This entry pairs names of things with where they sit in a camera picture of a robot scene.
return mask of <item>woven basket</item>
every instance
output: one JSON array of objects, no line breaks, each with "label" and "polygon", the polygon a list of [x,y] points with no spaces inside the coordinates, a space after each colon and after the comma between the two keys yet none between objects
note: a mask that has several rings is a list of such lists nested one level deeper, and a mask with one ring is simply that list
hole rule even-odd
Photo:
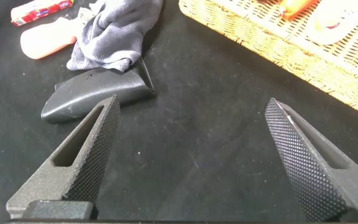
[{"label": "woven basket", "polygon": [[305,28],[318,2],[293,21],[280,0],[180,0],[186,16],[258,53],[358,110],[358,26],[343,40],[318,45]]}]

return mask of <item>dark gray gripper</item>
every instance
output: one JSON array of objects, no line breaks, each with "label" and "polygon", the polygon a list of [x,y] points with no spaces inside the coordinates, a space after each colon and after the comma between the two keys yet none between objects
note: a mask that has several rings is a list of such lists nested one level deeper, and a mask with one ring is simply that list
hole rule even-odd
[{"label": "dark gray gripper", "polygon": [[20,218],[35,200],[94,202],[118,120],[115,95],[98,103],[9,199],[6,209],[11,218]]},{"label": "dark gray gripper", "polygon": [[310,222],[358,222],[358,165],[289,106],[271,99],[266,121]]}]

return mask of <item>textured gripper pad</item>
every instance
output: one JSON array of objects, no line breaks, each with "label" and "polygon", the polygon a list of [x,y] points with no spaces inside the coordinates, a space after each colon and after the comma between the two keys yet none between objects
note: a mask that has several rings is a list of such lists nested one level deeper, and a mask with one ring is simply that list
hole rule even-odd
[{"label": "textured gripper pad", "polygon": [[89,138],[91,144],[78,164],[73,182],[67,187],[63,194],[63,200],[74,200],[84,202],[95,202],[98,198],[99,188],[103,180],[106,163],[109,159],[109,152],[113,142],[112,133],[115,132],[119,117],[118,102],[108,105],[107,113],[99,118],[99,129],[95,130]]},{"label": "textured gripper pad", "polygon": [[323,222],[344,213],[345,200],[308,149],[290,116],[274,99],[270,100],[265,117],[306,219]]}]

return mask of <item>peach-colored plastic object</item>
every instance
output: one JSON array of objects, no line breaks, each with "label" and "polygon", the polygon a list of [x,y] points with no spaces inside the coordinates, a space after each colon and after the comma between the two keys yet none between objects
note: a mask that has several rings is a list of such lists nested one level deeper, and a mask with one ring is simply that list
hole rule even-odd
[{"label": "peach-colored plastic object", "polygon": [[76,42],[75,23],[61,17],[53,23],[24,31],[20,42],[23,53],[29,58],[43,58]]}]

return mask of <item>orange object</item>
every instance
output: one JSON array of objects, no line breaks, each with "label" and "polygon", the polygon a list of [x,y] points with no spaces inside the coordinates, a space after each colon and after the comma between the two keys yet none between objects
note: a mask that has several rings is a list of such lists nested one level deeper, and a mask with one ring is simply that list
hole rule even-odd
[{"label": "orange object", "polygon": [[75,28],[73,21],[61,17],[53,23],[26,30],[20,39],[23,53],[29,58],[40,59],[74,44]]},{"label": "orange object", "polygon": [[283,19],[293,19],[317,0],[283,0],[280,4],[280,15]]}]

